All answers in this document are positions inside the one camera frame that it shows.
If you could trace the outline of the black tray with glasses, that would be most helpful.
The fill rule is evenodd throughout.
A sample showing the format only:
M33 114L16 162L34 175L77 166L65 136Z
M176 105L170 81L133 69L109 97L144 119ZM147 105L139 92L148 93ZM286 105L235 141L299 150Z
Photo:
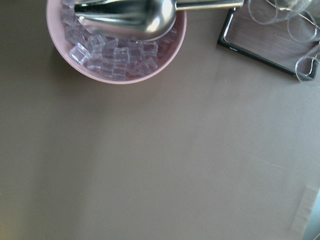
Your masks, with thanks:
M246 4L229 10L217 43L258 62L296 75L297 61L319 41L295 41L285 21L262 25L254 21Z

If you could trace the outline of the pink bowl with ice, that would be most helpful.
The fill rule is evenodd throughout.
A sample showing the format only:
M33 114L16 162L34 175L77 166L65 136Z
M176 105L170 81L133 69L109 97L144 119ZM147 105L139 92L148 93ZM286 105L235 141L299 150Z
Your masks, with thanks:
M186 34L187 15L178 13L173 28L153 41L126 40L89 33L80 25L72 0L49 0L46 22L61 57L79 73L116 85L154 77L178 54Z

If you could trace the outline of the metal ice scoop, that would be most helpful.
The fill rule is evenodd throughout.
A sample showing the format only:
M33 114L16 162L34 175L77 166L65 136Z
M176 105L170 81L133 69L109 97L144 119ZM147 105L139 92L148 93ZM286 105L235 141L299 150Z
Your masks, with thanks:
M90 33L153 41L167 34L180 11L240 8L242 0L76 0L74 12Z

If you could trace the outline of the wine glass upper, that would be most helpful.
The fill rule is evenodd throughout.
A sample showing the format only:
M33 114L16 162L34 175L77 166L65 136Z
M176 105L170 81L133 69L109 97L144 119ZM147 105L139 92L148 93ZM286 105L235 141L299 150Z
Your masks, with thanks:
M249 0L248 11L261 25L288 20L306 10L313 0Z

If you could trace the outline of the wine glass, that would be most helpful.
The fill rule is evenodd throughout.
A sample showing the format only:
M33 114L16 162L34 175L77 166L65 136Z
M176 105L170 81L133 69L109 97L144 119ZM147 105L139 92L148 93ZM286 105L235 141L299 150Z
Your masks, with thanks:
M295 64L295 75L300 83L306 86L320 87L320 44L298 59Z
M287 21L289 35L297 42L320 41L320 15L302 11Z
M261 25L288 20L306 10L313 0L249 0L248 11Z

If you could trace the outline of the wine glass lower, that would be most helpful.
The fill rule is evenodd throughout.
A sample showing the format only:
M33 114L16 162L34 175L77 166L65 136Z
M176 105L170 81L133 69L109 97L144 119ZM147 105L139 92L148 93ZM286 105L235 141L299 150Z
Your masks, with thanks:
M295 64L295 75L300 83L306 86L320 87L320 44L298 59Z

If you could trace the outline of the wine glass middle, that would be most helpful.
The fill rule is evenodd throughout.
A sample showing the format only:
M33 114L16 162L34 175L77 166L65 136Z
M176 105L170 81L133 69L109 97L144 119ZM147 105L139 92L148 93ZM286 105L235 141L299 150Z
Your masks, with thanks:
M289 35L297 42L320 41L320 15L302 11L287 21Z

